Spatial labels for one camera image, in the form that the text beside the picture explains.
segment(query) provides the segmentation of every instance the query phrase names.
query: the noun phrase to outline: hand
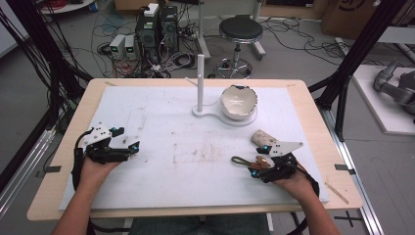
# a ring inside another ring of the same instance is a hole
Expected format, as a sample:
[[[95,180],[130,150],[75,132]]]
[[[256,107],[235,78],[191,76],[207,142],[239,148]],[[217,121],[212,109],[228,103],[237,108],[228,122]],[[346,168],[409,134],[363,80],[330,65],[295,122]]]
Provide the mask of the hand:
[[[83,162],[82,172],[80,173],[79,187],[88,189],[98,189],[106,180],[110,172],[120,163],[97,164],[88,157]]]
[[[272,182],[275,185],[278,185],[284,188],[293,198],[301,202],[306,199],[316,197],[311,183],[305,177],[305,175],[298,170],[296,173],[289,179],[280,179]]]

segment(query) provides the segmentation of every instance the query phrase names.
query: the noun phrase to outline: white bowl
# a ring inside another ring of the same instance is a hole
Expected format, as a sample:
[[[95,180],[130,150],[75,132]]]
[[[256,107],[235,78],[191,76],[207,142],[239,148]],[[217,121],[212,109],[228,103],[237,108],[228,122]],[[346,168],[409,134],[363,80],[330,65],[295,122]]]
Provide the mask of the white bowl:
[[[249,86],[235,84],[220,96],[220,108],[229,118],[243,120],[256,111],[257,96]]]

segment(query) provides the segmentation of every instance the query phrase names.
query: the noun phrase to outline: white pole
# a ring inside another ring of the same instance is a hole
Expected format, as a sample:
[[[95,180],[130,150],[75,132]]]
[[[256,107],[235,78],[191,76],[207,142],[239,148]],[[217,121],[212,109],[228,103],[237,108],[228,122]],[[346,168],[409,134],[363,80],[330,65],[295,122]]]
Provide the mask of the white pole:
[[[198,55],[198,112],[204,110],[205,55]]]

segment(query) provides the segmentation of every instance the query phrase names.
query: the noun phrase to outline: wooden table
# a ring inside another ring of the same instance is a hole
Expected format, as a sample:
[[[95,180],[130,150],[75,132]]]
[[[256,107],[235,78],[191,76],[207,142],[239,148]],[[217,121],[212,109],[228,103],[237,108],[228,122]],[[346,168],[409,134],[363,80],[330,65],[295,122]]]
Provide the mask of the wooden table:
[[[205,86],[227,87],[241,83],[236,79],[206,79]],[[244,84],[255,87],[287,88],[296,108],[303,131],[311,148],[312,155],[325,180],[330,202],[325,204],[328,210],[357,209],[362,206],[362,200],[351,177],[346,170],[336,170],[335,165],[343,165],[336,145],[314,105],[307,87],[301,80],[281,79],[247,79]],[[62,211],[58,207],[64,195],[67,180],[72,168],[73,146],[77,137],[88,129],[90,121],[100,103],[104,89],[108,86],[193,86],[189,81],[178,79],[101,79],[92,80],[82,97],[79,107],[74,114],[69,128],[57,150],[51,165],[61,165],[60,172],[47,173],[28,210],[30,220],[59,219]],[[300,206],[266,205],[238,207],[203,207],[177,209],[130,209],[130,210],[94,210],[92,217],[135,217],[184,214],[218,214],[240,212],[293,212],[300,211]]]

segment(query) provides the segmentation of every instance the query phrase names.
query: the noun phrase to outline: black stool seat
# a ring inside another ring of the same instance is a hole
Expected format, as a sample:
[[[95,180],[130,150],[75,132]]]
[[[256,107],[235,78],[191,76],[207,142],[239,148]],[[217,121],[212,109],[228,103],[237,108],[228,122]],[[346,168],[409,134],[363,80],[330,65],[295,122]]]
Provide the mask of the black stool seat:
[[[230,18],[219,26],[220,34],[234,42],[254,43],[262,36],[262,26],[249,18]]]

